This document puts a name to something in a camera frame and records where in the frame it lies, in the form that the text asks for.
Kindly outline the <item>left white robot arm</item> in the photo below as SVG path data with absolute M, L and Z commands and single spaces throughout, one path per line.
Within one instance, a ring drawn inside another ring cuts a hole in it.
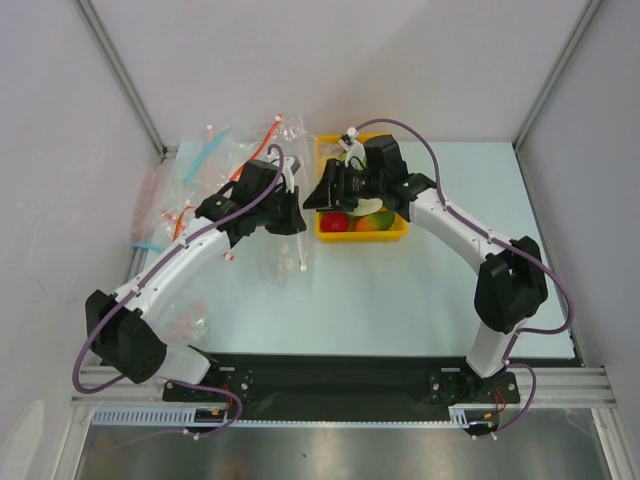
M 89 296 L 83 350 L 135 384 L 177 380 L 199 400 L 214 397 L 220 376 L 210 360 L 193 346 L 162 339 L 160 322 L 207 264 L 256 229 L 282 236 L 305 231 L 295 183 L 299 168 L 293 156 L 248 161 L 237 180 L 200 203 L 183 233 L 146 270 L 111 294 L 97 290 Z

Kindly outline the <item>red pomegranate toy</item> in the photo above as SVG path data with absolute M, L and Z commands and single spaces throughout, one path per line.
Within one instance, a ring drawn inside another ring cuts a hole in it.
M 321 215 L 320 231 L 323 233 L 348 232 L 350 227 L 349 217 L 342 212 L 327 212 Z

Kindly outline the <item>white dotted zip bag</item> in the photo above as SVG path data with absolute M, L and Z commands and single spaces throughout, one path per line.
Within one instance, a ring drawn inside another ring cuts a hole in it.
M 231 197 L 249 210 L 227 233 L 234 247 L 256 261 L 258 276 L 274 283 L 309 268 L 311 215 L 302 209 L 312 165 L 299 115 L 278 113 L 250 159 L 236 170 Z

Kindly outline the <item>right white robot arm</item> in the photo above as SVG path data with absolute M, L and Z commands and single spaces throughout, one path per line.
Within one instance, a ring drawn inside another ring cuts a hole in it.
M 494 235 L 457 211 L 438 178 L 412 173 L 395 138 L 360 141 L 351 128 L 337 143 L 342 158 L 324 163 L 318 183 L 303 203 L 306 210 L 352 213 L 360 201 L 383 206 L 433 234 L 476 273 L 474 309 L 481 325 L 466 356 L 463 393 L 484 401 L 497 389 L 496 374 L 507 364 L 516 331 L 548 298 L 540 249 L 535 240 Z

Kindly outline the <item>green lettuce toy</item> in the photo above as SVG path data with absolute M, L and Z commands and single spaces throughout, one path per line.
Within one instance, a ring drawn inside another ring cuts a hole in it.
M 383 201 L 379 198 L 359 199 L 356 207 L 348 211 L 350 217 L 363 217 L 377 213 L 383 208 Z

